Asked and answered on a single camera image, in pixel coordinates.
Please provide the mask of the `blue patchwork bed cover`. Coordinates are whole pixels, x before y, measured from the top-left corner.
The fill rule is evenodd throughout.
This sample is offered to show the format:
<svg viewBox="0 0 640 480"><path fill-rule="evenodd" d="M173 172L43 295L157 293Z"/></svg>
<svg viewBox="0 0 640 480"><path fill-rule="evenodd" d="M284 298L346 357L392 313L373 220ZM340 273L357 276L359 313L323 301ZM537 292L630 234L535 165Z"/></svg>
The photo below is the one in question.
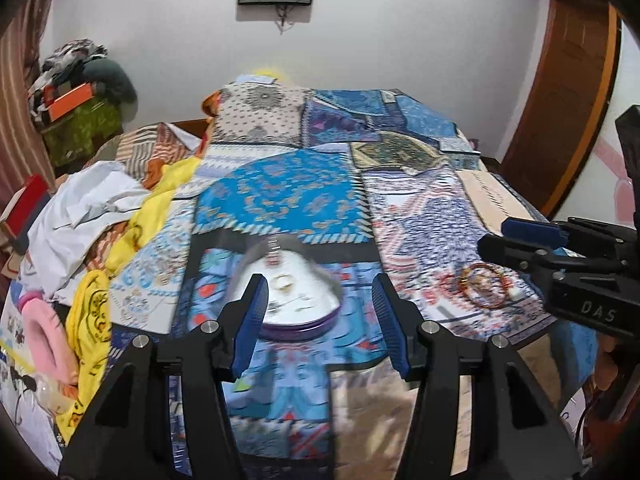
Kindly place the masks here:
<svg viewBox="0 0 640 480"><path fill-rule="evenodd" d="M203 103L193 177L164 226L111 279L113 350L134 330L179 337L216 318L232 271L271 235L297 237L340 280L336 325L305 341L259 337L224 386L251 479L374 479L394 474L416 398L390 367L371 283L454 334L505 333L552 402L588 380L591 330L560 322L518 274L475 245L533 206L487 171L447 120L399 90L318 90L245 77Z"/></svg>

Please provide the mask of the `brown wooden wardrobe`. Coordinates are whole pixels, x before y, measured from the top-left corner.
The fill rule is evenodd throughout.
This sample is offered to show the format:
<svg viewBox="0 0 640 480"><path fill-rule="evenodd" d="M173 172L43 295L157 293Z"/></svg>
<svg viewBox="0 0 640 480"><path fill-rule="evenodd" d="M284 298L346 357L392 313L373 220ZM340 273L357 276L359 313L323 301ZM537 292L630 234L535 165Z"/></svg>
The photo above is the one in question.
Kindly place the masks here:
<svg viewBox="0 0 640 480"><path fill-rule="evenodd" d="M620 58L608 0L549 0L535 77L500 174L546 217L570 194L602 125Z"/></svg>

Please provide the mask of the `yellow printed cloth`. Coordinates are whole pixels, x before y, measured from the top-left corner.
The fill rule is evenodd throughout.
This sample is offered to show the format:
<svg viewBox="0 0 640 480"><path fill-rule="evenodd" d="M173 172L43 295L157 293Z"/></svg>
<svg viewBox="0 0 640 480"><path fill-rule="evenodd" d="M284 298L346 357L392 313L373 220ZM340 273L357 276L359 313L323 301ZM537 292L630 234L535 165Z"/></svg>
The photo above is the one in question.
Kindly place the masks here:
<svg viewBox="0 0 640 480"><path fill-rule="evenodd" d="M77 396L71 408L55 417L65 443L70 442L105 374L112 334L107 285L160 232L177 188L193 177L200 163L198 156L191 156L162 167L160 180L107 253L104 268L89 271L76 289L65 330L70 350L79 360Z"/></svg>

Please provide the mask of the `striped orange brown pillow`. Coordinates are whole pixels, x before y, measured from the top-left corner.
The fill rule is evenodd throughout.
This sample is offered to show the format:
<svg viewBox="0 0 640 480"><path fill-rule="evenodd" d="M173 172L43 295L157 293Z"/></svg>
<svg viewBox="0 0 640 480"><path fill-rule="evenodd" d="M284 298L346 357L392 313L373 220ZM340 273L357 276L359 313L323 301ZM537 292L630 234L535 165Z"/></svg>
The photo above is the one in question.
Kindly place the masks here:
<svg viewBox="0 0 640 480"><path fill-rule="evenodd" d="M163 174L163 168L197 155L203 139L172 122L158 122L120 137L116 162L125 166L126 174L152 188Z"/></svg>

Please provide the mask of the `white cloth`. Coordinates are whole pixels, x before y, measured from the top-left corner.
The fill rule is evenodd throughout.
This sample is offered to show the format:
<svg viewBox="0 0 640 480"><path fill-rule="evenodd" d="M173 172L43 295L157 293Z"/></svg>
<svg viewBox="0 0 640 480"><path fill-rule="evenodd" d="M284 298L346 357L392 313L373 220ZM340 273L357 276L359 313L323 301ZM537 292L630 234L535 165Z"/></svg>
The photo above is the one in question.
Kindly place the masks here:
<svg viewBox="0 0 640 480"><path fill-rule="evenodd" d="M129 220L148 195L114 160L71 174L27 232L27 255L18 281L48 298L54 296L77 273L103 232Z"/></svg>

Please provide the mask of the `pink fluffy slipper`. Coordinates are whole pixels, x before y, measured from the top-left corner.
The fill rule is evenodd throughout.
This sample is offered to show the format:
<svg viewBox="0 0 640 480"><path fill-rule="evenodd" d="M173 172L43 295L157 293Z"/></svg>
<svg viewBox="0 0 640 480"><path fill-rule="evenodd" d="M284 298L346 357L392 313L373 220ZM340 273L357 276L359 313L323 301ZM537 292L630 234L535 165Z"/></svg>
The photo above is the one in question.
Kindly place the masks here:
<svg viewBox="0 0 640 480"><path fill-rule="evenodd" d="M64 385L76 385L78 359L55 310L43 299L34 297L24 302L21 314L26 344L36 371Z"/></svg>

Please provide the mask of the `green patterned covered stand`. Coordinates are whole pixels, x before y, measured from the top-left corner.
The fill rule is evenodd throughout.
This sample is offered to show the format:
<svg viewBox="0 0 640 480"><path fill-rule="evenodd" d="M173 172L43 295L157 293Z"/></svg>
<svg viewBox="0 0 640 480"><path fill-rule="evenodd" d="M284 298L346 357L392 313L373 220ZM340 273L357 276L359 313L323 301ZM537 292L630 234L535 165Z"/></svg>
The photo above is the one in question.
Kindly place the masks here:
<svg viewBox="0 0 640 480"><path fill-rule="evenodd" d="M119 106L99 98L79 105L41 131L54 168L88 160L111 136L121 132Z"/></svg>

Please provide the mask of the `red white box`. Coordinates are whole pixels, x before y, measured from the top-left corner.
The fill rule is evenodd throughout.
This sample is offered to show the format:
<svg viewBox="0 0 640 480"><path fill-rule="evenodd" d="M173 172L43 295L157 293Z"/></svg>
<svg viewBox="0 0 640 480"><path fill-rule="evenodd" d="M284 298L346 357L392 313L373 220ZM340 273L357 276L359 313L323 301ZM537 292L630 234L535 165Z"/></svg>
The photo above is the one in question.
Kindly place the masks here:
<svg viewBox="0 0 640 480"><path fill-rule="evenodd" d="M32 174L3 209L1 232L7 238L19 237L30 228L49 197L46 180L40 174Z"/></svg>

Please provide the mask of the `orange box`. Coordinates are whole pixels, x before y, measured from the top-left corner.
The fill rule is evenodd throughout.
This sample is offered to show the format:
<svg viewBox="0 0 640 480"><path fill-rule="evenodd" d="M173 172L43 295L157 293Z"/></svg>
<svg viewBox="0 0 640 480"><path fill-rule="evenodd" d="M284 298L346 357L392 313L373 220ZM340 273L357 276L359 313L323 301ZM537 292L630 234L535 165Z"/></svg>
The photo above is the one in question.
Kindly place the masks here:
<svg viewBox="0 0 640 480"><path fill-rule="evenodd" d="M61 117L71 112L76 107L81 106L85 102L90 101L92 98L92 84L85 82L84 84L73 88L73 90L70 90L70 92L59 96L48 107L50 122L56 122Z"/></svg>

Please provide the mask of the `striped brown curtain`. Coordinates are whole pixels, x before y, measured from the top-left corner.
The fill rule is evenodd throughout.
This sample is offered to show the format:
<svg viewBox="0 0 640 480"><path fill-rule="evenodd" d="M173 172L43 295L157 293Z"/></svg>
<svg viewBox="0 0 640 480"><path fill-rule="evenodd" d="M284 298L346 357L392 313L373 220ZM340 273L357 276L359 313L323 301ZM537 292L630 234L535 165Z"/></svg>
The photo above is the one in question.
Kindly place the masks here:
<svg viewBox="0 0 640 480"><path fill-rule="evenodd" d="M52 0L26 0L1 36L1 200L32 174L54 182L42 135L30 118L27 90L40 75L40 40Z"/></svg>

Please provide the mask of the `pile of clothes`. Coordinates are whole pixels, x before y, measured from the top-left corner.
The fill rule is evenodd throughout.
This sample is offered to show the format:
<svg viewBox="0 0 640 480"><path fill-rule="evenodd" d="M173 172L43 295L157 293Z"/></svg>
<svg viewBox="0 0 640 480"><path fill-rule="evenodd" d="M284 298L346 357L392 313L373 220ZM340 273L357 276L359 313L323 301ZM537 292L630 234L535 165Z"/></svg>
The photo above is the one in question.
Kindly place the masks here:
<svg viewBox="0 0 640 480"><path fill-rule="evenodd" d="M120 65L107 55L107 48L90 39L77 39L57 48L42 63L41 73L27 91L30 114L36 117L47 107L46 92L62 96L71 89L93 84L116 103L134 104L137 91Z"/></svg>

